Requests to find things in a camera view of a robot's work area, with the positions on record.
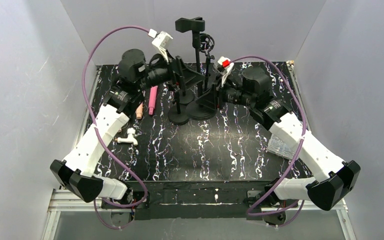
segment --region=white pipe fitting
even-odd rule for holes
[[[136,130],[131,127],[127,129],[126,138],[116,137],[114,141],[116,141],[118,144],[127,143],[127,144],[133,144],[134,146],[137,146],[138,140],[136,140],[135,134],[136,134]]]

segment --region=round black base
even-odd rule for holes
[[[168,110],[168,120],[176,125],[183,125],[189,122],[189,117],[186,114],[186,107],[180,105],[180,114],[178,114],[178,110],[176,106],[172,106]]]
[[[180,95],[179,103],[181,105],[188,105],[190,102],[192,102],[195,99],[195,94],[191,90],[186,90],[184,96],[182,91],[180,91],[179,95]]]
[[[199,106],[195,101],[186,106],[186,113],[190,119],[203,121],[214,117],[217,110],[210,110],[206,107]]]

